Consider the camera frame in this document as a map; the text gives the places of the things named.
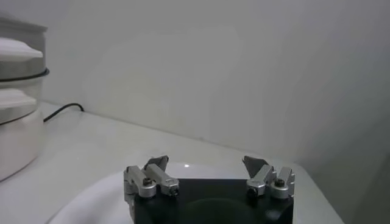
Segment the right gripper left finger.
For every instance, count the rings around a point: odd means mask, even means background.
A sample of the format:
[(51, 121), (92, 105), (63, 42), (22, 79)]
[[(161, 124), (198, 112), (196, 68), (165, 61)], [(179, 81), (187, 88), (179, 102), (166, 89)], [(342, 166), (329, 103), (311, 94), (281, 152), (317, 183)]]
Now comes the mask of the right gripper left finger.
[(142, 169), (138, 166), (126, 167), (123, 172), (124, 194), (152, 198), (156, 196), (159, 187), (163, 195), (177, 197), (180, 189), (179, 180), (165, 172), (168, 161), (169, 157), (164, 155), (151, 158)]

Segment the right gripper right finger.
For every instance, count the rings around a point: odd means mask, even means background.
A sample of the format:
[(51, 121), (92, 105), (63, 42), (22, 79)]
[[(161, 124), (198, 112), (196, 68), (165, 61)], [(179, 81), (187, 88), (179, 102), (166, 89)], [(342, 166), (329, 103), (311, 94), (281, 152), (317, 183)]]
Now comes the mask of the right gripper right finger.
[(243, 163), (249, 174), (246, 181), (247, 196), (258, 198), (269, 191), (272, 198), (286, 200), (294, 196), (295, 173), (289, 167), (282, 167), (277, 173), (264, 159), (245, 156)]

